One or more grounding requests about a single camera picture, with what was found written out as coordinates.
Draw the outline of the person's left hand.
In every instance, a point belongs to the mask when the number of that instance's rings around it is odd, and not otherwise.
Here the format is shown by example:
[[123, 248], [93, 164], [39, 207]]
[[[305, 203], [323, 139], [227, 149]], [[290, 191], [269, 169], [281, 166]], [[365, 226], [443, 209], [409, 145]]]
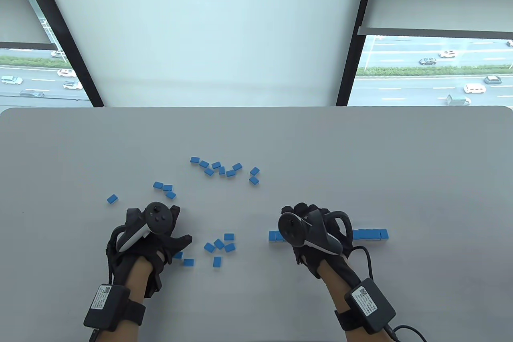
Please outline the person's left hand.
[[125, 223], [113, 230], [106, 247], [110, 285], [125, 285], [136, 261], [143, 257], [153, 268], [145, 298], [160, 291], [165, 265], [192, 243], [191, 235], [172, 237], [180, 211], [179, 206], [161, 202], [151, 202], [144, 210], [127, 209]]

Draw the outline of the person's right hand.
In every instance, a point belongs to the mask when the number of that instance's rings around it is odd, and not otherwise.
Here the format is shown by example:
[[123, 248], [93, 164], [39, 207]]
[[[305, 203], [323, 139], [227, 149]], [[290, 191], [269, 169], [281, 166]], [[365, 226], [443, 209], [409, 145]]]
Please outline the person's right hand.
[[350, 287], [361, 283], [346, 258], [353, 247], [353, 228], [343, 211], [330, 211], [314, 204], [285, 206], [278, 221], [281, 236], [292, 247], [297, 264], [303, 264], [319, 279], [319, 265], [326, 261]]

